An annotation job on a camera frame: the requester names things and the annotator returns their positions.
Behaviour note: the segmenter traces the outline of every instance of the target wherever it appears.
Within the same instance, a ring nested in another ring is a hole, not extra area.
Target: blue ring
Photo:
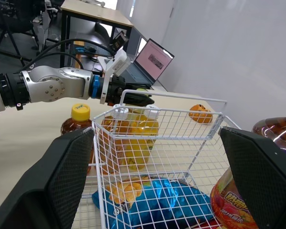
[[[96,97],[96,93],[97,93],[99,87],[100,87],[99,76],[95,75],[94,76],[94,81],[93,81],[93,91],[92,91],[92,97],[91,98],[95,98]]]

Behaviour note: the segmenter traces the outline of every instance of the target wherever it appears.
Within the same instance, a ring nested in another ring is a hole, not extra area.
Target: white wall
[[[132,6],[133,0],[118,0],[116,9],[119,10],[128,20],[131,20],[129,14]]]
[[[167,90],[226,99],[247,130],[286,116],[286,0],[179,0],[162,44]]]
[[[174,0],[136,0],[131,22],[145,38],[152,38],[161,43],[174,2]]]

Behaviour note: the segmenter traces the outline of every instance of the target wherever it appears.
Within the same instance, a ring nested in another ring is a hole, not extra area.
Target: robotic arm
[[[129,62],[126,53],[119,50],[111,59],[99,59],[102,63],[104,77],[93,75],[87,70],[71,67],[52,68],[39,66],[31,71],[14,74],[0,74],[0,112],[6,107],[22,110],[27,103],[54,102],[64,97],[96,98],[104,104],[120,102],[125,89],[137,89],[127,85],[124,78],[116,74],[125,69]],[[127,94],[127,104],[145,106],[153,104],[146,95]]]

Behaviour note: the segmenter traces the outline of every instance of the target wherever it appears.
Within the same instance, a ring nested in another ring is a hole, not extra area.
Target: laptop screen
[[[149,39],[135,61],[156,81],[173,58],[167,50]]]

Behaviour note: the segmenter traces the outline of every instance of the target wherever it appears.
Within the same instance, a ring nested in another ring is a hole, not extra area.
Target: white bottle cap
[[[157,106],[155,105],[147,105],[147,108],[153,108],[153,109],[159,109]],[[149,119],[157,119],[159,117],[159,111],[155,111],[155,110],[145,110],[144,111],[144,115],[149,118]]]
[[[119,104],[116,104],[116,105],[113,105],[114,108],[118,108],[120,107]],[[115,109],[112,113],[111,113],[111,116],[114,118],[114,119],[118,119],[118,120],[126,120],[127,117],[128,117],[128,108],[118,108],[118,109]]]

